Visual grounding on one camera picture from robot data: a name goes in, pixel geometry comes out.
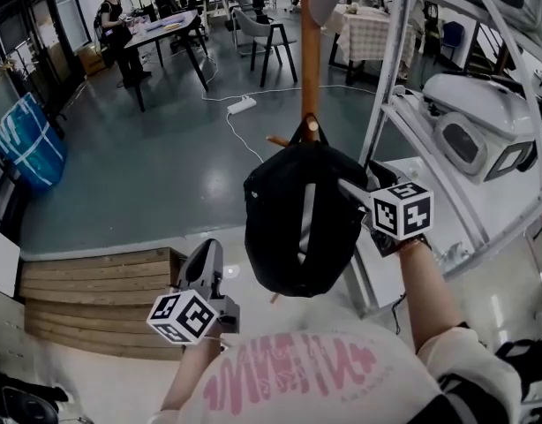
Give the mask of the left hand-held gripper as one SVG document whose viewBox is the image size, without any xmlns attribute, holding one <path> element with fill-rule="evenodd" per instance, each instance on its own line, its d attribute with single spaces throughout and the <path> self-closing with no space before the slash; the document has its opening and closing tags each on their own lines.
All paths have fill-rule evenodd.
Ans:
<svg viewBox="0 0 542 424">
<path fill-rule="evenodd" d="M 206 266 L 213 278 L 203 279 Z M 223 279 L 222 244 L 212 238 L 201 243 L 186 259 L 170 292 L 155 300 L 147 325 L 173 345 L 198 345 L 219 324 L 224 333 L 240 330 L 240 307 L 220 292 Z"/>
</svg>

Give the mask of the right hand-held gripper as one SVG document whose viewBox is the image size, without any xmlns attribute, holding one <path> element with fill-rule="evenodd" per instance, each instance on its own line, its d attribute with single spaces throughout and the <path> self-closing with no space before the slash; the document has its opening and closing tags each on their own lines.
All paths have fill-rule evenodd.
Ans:
<svg viewBox="0 0 542 424">
<path fill-rule="evenodd" d="M 370 235 L 382 257 L 396 253 L 413 239 L 425 241 L 432 229 L 434 193 L 386 163 L 369 163 L 370 178 L 379 186 L 370 193 L 345 179 L 338 180 L 344 196 L 369 206 Z"/>
</svg>

